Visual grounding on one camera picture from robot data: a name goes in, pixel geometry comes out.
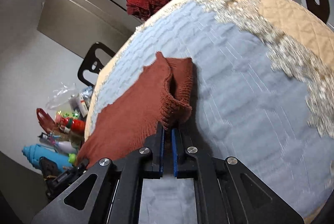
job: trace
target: silver screw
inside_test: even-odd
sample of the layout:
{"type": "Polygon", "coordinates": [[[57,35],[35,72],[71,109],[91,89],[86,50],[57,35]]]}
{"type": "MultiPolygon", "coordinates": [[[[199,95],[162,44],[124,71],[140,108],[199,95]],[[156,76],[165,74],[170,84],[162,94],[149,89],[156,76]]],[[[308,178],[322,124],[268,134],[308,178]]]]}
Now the silver screw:
{"type": "Polygon", "coordinates": [[[228,158],[228,163],[230,165],[235,165],[236,163],[238,163],[238,160],[236,158],[234,158],[234,157],[229,157],[228,158]]]}
{"type": "Polygon", "coordinates": [[[198,151],[198,149],[196,147],[191,146],[187,149],[187,151],[190,154],[195,154],[198,151]]]}
{"type": "Polygon", "coordinates": [[[110,164],[110,160],[108,158],[102,158],[99,163],[104,167],[110,164]]]}
{"type": "Polygon", "coordinates": [[[141,154],[148,154],[150,152],[150,149],[147,147],[143,147],[139,149],[139,153],[141,154]]]}

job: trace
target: blue water bottle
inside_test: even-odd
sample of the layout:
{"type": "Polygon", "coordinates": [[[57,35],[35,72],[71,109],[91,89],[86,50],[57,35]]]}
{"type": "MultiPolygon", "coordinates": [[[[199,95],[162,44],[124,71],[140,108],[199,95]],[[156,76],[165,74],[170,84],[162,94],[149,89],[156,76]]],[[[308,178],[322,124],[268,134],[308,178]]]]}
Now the blue water bottle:
{"type": "Polygon", "coordinates": [[[40,170],[39,159],[41,157],[46,157],[47,159],[55,162],[58,166],[59,171],[64,172],[64,167],[71,168],[72,165],[68,161],[68,156],[59,154],[55,149],[41,145],[35,144],[27,147],[23,147],[22,153],[27,157],[28,161],[36,169],[40,170]]]}

